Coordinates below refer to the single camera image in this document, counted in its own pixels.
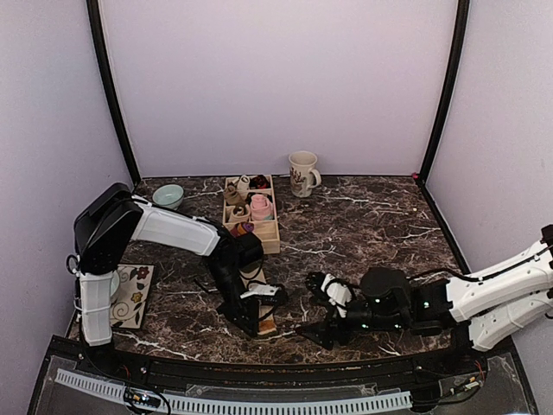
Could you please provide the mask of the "cream olive striped sock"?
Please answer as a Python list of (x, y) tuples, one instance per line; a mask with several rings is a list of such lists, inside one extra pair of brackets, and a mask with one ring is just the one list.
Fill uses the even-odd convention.
[(257, 305), (257, 336), (263, 337), (277, 332), (274, 320), (274, 302), (277, 288), (265, 278), (261, 265), (252, 265), (240, 271), (246, 292), (242, 298)]

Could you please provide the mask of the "maroon purple orange striped sock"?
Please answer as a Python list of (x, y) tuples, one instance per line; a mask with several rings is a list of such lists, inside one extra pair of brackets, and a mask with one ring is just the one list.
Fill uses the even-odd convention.
[(230, 230), (230, 234), (234, 238), (238, 238), (248, 233), (252, 233), (254, 231), (254, 228), (255, 226), (252, 222), (249, 222), (249, 221), (238, 222), (232, 226)]

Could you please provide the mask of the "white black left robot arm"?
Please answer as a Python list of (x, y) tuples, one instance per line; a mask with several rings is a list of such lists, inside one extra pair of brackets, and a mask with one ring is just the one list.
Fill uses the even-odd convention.
[(111, 343), (111, 281), (132, 242), (146, 242), (191, 252), (203, 258), (222, 297), (218, 312), (247, 335), (288, 300), (282, 285), (260, 280), (264, 249), (253, 233), (233, 236), (222, 224), (161, 207), (134, 195), (121, 183), (112, 184), (73, 223), (74, 252), (66, 267), (77, 280), (75, 308), (81, 334), (92, 347), (87, 360), (104, 377), (122, 369)]

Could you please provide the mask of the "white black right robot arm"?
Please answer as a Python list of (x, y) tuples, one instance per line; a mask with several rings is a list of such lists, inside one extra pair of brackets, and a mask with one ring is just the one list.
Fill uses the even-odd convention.
[(332, 349), (346, 345), (357, 331), (408, 330), (413, 335), (439, 335), (461, 328), (467, 342), (457, 342), (441, 357), (450, 375), (461, 374), (474, 361), (474, 349), (485, 352), (552, 308), (552, 227), (531, 247), (482, 271), (449, 272), (441, 279), (411, 285), (405, 272), (372, 267), (359, 284), (330, 273), (311, 272), (305, 285), (326, 308), (320, 322), (296, 333)]

